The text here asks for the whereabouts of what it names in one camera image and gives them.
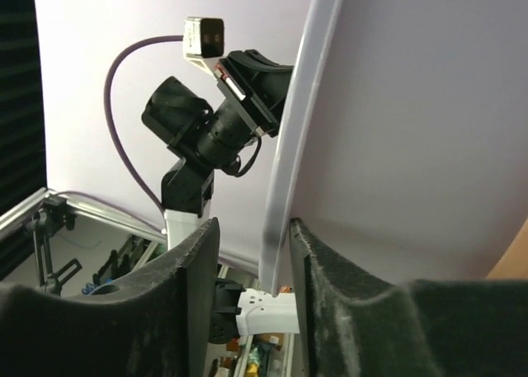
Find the orange plastic bucket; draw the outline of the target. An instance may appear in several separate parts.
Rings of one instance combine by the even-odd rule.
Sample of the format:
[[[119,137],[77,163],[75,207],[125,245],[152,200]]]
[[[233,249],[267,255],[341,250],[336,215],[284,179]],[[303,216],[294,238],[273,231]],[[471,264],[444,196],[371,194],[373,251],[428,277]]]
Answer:
[[[520,231],[511,242],[509,248],[489,272],[487,278],[491,280],[527,279],[528,255],[528,221],[522,225]]]

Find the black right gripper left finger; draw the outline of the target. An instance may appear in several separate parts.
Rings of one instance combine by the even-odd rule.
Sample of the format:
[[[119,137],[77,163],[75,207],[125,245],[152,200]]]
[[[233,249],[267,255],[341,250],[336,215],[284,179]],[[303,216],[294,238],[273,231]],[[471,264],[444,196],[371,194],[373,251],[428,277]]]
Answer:
[[[1,286],[4,376],[200,376],[219,252],[209,219],[92,295]]]

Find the light blue plastic bucket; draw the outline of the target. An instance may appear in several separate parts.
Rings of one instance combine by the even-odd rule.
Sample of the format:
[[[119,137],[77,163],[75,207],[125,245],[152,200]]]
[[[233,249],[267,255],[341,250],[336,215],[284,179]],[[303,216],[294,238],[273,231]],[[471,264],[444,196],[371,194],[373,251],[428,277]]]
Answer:
[[[391,282],[485,277],[527,216],[527,0],[313,0],[258,276],[286,231]]]

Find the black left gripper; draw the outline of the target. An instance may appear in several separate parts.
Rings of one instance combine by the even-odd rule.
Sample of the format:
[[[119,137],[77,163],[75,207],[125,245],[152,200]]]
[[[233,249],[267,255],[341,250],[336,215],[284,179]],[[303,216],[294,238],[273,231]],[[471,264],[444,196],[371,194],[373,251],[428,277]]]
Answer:
[[[235,50],[215,65],[218,87],[258,135],[278,135],[294,67],[278,64],[256,49]]]

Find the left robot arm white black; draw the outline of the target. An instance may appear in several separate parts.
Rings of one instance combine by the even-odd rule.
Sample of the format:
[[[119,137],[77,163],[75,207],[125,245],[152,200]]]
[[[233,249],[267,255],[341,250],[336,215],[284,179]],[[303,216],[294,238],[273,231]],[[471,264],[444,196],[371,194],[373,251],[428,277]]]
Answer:
[[[255,49],[236,50],[216,59],[213,75],[224,101],[217,110],[174,77],[167,78],[148,100],[141,119],[178,157],[161,180],[167,240],[185,223],[196,228],[205,217],[220,170],[242,177],[255,163],[240,160],[251,143],[275,137],[281,124],[293,68],[277,64]],[[245,288],[216,279],[212,289],[209,341],[224,344],[235,337],[270,333],[298,334],[295,294]]]

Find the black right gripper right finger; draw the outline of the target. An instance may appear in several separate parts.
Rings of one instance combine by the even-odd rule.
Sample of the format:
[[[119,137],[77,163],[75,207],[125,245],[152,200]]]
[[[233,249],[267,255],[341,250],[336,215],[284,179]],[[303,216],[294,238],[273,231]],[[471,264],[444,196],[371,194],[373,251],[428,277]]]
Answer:
[[[308,376],[524,376],[523,280],[393,285],[290,222]]]

